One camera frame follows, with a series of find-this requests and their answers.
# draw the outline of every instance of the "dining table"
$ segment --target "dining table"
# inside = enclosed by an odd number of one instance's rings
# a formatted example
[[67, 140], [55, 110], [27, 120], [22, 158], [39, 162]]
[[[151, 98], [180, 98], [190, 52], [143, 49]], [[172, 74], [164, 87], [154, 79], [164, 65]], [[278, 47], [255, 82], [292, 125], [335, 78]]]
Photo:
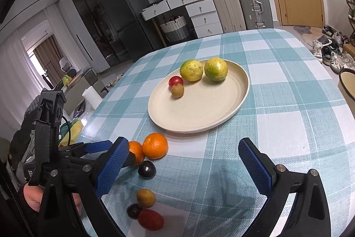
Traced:
[[[240, 109], [226, 122], [200, 133], [179, 134], [158, 127], [148, 113], [155, 87], [186, 60], [212, 57], [233, 61], [248, 74], [250, 88]], [[189, 113], [199, 118], [198, 112]], [[103, 99], [77, 142], [114, 142], [122, 136], [142, 143], [153, 132], [164, 134], [169, 144], [167, 155], [152, 161], [156, 176], [144, 180], [136, 167], [122, 168], [102, 197], [126, 236], [242, 236], [266, 201], [238, 154], [239, 141], [245, 137], [274, 164], [295, 172], [311, 168], [319, 172], [333, 237], [355, 214], [354, 117], [325, 68], [289, 32], [232, 32], [145, 55]], [[151, 209], [164, 217], [159, 231], [146, 231], [126, 213], [141, 188], [156, 195]], [[271, 236], [281, 233], [294, 198], [295, 194], [289, 195]], [[88, 234], [96, 236], [85, 212], [82, 221]]]

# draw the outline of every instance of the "beige suitcase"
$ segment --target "beige suitcase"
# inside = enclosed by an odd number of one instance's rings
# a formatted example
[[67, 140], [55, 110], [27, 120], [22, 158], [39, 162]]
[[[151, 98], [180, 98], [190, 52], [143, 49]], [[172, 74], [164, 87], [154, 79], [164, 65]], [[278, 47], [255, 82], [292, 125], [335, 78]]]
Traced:
[[224, 33], [246, 30], [239, 0], [213, 0]]

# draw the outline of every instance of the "cream plate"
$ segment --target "cream plate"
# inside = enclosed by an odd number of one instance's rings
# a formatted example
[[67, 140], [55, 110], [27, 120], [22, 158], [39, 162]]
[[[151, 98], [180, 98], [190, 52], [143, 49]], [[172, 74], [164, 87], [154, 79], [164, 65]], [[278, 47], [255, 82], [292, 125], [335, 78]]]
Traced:
[[175, 99], [170, 93], [169, 79], [180, 76], [178, 70], [166, 76], [154, 89], [148, 102], [148, 113], [159, 127], [176, 133], [197, 133], [214, 128], [231, 118], [249, 92], [249, 77], [235, 62], [225, 60], [228, 75], [220, 83], [205, 73], [197, 82], [184, 81], [185, 93]]

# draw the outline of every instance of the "gray suitcase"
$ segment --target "gray suitcase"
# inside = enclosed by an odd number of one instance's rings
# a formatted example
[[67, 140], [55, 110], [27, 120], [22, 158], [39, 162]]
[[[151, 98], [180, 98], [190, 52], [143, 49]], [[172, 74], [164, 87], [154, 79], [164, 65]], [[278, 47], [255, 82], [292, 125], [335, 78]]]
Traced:
[[240, 0], [247, 29], [274, 28], [269, 0]]
[[239, 0], [213, 0], [224, 33], [246, 30]]

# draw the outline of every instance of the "suitcase handle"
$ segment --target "suitcase handle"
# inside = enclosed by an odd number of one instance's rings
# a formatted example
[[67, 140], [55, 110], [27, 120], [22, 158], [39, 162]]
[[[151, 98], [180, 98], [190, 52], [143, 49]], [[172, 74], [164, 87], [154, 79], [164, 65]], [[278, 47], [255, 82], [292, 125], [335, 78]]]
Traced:
[[259, 1], [256, 1], [256, 3], [260, 5], [260, 12], [259, 12], [259, 14], [263, 13], [263, 12], [264, 12], [264, 10], [263, 10], [263, 4], [262, 4], [261, 2], [259, 2]]

